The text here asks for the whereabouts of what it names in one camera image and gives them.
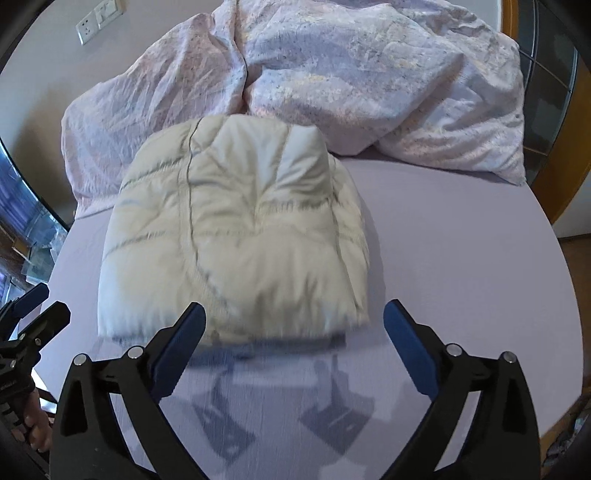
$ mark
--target white wall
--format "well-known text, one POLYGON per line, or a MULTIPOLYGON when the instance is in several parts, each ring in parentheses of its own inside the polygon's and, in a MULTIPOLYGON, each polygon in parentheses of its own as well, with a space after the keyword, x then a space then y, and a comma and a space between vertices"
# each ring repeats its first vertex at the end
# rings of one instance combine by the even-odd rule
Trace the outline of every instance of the white wall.
POLYGON ((591 172, 552 228, 558 238, 591 233, 591 172))
POLYGON ((56 0, 0 73, 0 138, 33 190, 67 222, 76 207, 61 156, 61 117, 98 82, 124 72, 155 40, 221 0, 122 0, 125 13, 85 46, 75 25, 100 0, 56 0))

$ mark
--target bed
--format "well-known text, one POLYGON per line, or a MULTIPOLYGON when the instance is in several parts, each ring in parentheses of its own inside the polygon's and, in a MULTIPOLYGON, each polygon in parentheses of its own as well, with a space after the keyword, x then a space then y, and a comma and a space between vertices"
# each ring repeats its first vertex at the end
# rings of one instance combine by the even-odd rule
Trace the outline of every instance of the bed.
MULTIPOLYGON (((527 186, 492 174, 431 170, 367 151, 344 159, 362 199, 371 326, 324 353, 191 363, 161 408, 212 479, 378 479, 426 412, 381 324, 398 298, 419 323, 470 354, 516 353, 540 433, 578 397, 579 314, 569 272, 527 186)), ((96 303, 111 211, 77 220, 49 287, 72 322, 37 371, 59 396, 73 357, 123 353, 97 337, 96 303)), ((453 462, 476 407, 471 395, 441 466, 453 462)), ((134 459, 149 466, 122 403, 134 459)))

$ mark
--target white switch plate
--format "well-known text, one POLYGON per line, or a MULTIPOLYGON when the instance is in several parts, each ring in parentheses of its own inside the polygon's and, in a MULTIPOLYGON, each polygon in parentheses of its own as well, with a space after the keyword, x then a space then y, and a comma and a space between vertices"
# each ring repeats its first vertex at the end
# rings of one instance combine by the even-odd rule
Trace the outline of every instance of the white switch plate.
POLYGON ((78 38, 80 38, 80 42, 83 45, 86 45, 86 43, 99 32, 99 24, 96 21, 94 11, 86 15, 80 23, 76 25, 76 31, 78 32, 78 38))
POLYGON ((95 7, 96 22, 100 30, 122 14, 120 0, 103 0, 95 7))

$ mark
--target screw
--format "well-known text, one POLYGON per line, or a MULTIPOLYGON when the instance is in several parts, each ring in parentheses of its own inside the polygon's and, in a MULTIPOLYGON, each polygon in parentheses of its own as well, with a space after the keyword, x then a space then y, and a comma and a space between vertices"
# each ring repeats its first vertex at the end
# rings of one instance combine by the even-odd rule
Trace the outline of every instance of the screw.
POLYGON ((80 353, 74 357, 74 365, 81 366, 86 362, 86 355, 80 353))
POLYGON ((455 343, 450 343, 449 345, 447 345, 445 347, 445 350, 451 356, 460 356, 464 352, 464 350, 462 350, 462 347, 455 343))
POLYGON ((127 356, 129 358, 139 358, 142 356, 142 353, 144 353, 144 349, 140 346, 133 346, 131 347, 128 351, 127 351, 127 356))
POLYGON ((517 361, 517 356, 513 352, 503 352, 503 360, 509 364, 514 364, 517 361))

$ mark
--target hand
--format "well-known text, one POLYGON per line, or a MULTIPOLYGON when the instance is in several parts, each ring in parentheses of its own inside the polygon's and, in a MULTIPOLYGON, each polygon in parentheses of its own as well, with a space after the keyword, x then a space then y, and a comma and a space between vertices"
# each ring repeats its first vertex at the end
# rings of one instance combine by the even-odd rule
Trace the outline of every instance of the hand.
MULTIPOLYGON (((41 409, 39 402, 39 392, 35 389, 27 399, 24 408, 25 425, 31 429, 29 442, 33 450, 39 450, 41 453, 51 449, 52 430, 49 426, 47 413, 41 409)), ((12 435, 20 442, 25 441, 24 435, 18 430, 13 430, 12 435)))

